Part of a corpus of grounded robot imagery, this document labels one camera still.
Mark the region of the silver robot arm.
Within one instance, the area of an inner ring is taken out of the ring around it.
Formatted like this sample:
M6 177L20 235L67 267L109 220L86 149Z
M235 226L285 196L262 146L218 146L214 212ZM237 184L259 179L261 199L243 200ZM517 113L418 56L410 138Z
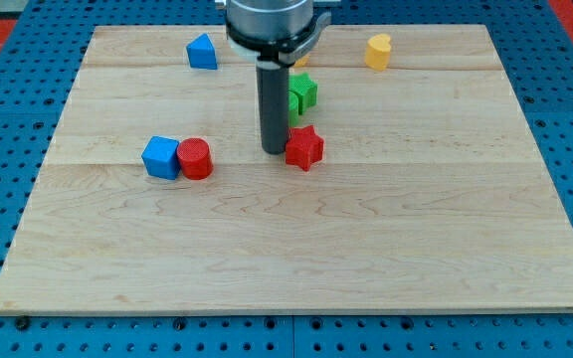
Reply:
M331 14L314 13L313 0L223 0L232 50L256 67L261 145L281 154L289 140L289 69L307 55L331 24Z

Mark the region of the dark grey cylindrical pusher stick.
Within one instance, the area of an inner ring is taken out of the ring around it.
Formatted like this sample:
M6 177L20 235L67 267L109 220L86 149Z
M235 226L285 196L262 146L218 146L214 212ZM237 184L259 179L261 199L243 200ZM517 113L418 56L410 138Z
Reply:
M261 144L269 154L282 154L288 132L288 68L269 62L256 65Z

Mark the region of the yellow block behind arm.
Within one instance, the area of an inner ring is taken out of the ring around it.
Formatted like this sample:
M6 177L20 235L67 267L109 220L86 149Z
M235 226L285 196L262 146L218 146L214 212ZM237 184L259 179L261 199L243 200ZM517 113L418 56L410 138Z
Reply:
M293 66L295 68L303 68L306 66L307 62L309 59L309 54L304 55L303 57L299 58L294 64Z

